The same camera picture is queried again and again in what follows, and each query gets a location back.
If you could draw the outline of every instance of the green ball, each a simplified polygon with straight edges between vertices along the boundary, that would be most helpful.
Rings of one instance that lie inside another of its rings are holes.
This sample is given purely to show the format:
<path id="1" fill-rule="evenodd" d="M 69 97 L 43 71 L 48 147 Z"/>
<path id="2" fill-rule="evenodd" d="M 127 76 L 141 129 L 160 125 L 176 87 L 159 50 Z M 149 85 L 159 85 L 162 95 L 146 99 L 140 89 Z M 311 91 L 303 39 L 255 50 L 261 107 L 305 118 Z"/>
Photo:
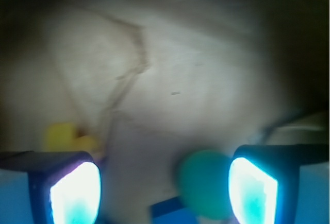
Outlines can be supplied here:
<path id="1" fill-rule="evenodd" d="M 231 218 L 228 192 L 230 162 L 230 158 L 212 150 L 188 156 L 179 165 L 176 179 L 183 204 L 195 214 L 209 219 Z"/>

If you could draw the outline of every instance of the blue surface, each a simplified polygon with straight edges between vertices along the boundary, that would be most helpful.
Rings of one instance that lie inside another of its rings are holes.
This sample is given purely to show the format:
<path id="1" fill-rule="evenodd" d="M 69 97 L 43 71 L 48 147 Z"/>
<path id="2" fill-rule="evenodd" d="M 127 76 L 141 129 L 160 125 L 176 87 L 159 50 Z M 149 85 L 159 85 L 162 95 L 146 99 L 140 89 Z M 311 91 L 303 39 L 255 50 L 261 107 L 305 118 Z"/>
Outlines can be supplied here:
<path id="1" fill-rule="evenodd" d="M 195 215 L 177 197 L 151 206 L 152 224 L 198 224 Z"/>

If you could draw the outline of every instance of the blue object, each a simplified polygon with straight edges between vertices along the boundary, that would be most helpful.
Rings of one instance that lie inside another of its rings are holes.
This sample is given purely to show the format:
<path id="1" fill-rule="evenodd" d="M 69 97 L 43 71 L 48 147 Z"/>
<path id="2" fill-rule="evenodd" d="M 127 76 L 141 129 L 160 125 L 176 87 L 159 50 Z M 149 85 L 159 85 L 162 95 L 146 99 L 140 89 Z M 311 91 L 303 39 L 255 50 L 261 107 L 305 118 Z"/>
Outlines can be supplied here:
<path id="1" fill-rule="evenodd" d="M 236 158 L 229 170 L 229 196 L 240 223 L 275 222 L 278 182 L 246 158 Z"/>
<path id="2" fill-rule="evenodd" d="M 178 197 L 152 205 L 151 212 L 152 224 L 198 224 L 196 216 Z"/>

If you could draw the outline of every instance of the green object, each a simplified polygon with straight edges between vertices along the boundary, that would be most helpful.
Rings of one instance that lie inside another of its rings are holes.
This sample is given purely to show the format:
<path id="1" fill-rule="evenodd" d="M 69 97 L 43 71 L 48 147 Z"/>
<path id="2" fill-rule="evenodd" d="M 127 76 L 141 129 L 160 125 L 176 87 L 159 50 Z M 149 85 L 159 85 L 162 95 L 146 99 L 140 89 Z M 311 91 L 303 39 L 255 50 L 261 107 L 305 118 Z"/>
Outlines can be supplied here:
<path id="1" fill-rule="evenodd" d="M 212 150 L 188 156 L 177 171 L 177 186 L 183 204 L 195 214 L 209 219 L 231 218 L 228 192 L 230 163 L 230 158 Z"/>

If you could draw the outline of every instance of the yellow object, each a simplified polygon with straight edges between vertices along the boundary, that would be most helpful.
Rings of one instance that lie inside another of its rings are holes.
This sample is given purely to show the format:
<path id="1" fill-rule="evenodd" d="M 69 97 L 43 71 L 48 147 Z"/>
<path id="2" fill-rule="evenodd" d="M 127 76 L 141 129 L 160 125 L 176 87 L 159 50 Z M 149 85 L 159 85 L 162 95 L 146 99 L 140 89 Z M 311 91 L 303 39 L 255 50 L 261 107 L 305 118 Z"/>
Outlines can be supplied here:
<path id="1" fill-rule="evenodd" d="M 95 160 L 100 160 L 105 156 L 105 150 L 101 148 L 95 137 L 77 136 L 78 131 L 73 123 L 53 124 L 47 129 L 44 150 L 48 152 L 86 151 Z"/>
<path id="2" fill-rule="evenodd" d="M 77 128 L 73 123 L 50 125 L 46 132 L 46 151 L 60 152 L 71 150 L 73 140 L 77 137 Z"/>

